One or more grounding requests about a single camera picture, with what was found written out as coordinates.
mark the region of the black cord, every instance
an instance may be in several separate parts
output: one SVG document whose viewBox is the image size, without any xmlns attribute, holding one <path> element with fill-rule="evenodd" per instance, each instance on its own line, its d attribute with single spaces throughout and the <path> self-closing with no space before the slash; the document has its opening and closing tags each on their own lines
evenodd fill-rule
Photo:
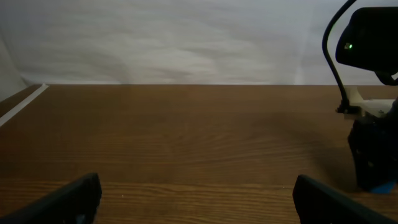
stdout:
<svg viewBox="0 0 398 224">
<path fill-rule="evenodd" d="M 346 90 L 344 89 L 344 85 L 341 82 L 340 76 L 338 75 L 337 69 L 336 69 L 335 65 L 333 64 L 333 61 L 330 58 L 329 51 L 328 51 L 328 39 L 329 39 L 330 31 L 333 28 L 333 26 L 335 25 L 335 23 L 337 22 L 337 20 L 341 17 L 341 15 L 344 14 L 345 11 L 347 11 L 347 9 L 350 6 L 352 6 L 354 4 L 354 2 L 356 2 L 356 0 L 348 0 L 336 12 L 336 14 L 333 16 L 333 18 L 331 18 L 331 21 L 329 22 L 328 26 L 326 27 L 326 30 L 325 30 L 325 33 L 323 34 L 323 39 L 322 39 L 323 54 L 326 58 L 326 61 L 328 62 L 329 66 L 330 66 L 331 72 L 335 76 L 338 88 L 340 89 L 340 93 L 341 93 L 341 97 L 342 97 L 341 106 L 343 107 L 343 109 L 349 108 L 349 99 L 347 97 Z"/>
</svg>

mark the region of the white tape strip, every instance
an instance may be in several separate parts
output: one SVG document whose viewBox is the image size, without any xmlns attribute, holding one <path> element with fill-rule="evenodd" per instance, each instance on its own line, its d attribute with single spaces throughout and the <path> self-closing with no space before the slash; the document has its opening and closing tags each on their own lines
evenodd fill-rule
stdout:
<svg viewBox="0 0 398 224">
<path fill-rule="evenodd" d="M 0 118 L 0 127 L 4 125 L 5 122 L 10 120 L 15 114 L 20 112 L 26 105 L 28 105 L 32 100 L 34 100 L 37 96 L 39 96 L 46 88 L 49 86 L 46 84 L 43 84 L 38 88 L 36 91 L 34 91 L 32 94 L 30 94 L 27 98 L 22 100 L 17 106 L 15 106 L 13 109 L 8 111 L 5 115 L 3 115 Z"/>
</svg>

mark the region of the brown wooden surface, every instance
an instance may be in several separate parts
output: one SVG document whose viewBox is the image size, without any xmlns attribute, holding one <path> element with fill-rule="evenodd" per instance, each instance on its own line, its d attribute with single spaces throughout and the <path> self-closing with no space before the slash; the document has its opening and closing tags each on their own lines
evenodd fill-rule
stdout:
<svg viewBox="0 0 398 224">
<path fill-rule="evenodd" d="M 299 223 L 307 174 L 398 220 L 398 191 L 354 192 L 339 102 L 336 86 L 52 85 L 0 127 L 0 215 L 98 172 L 97 223 Z"/>
</svg>

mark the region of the table top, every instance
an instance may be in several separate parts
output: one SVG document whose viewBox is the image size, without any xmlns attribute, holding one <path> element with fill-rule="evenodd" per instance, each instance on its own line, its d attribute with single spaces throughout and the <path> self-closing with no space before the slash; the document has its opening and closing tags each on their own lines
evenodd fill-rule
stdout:
<svg viewBox="0 0 398 224">
<path fill-rule="evenodd" d="M 97 172 L 96 223 L 299 223 L 307 174 L 398 220 L 398 191 L 356 191 L 339 103 L 337 86 L 50 85 L 0 127 L 0 215 Z"/>
</svg>

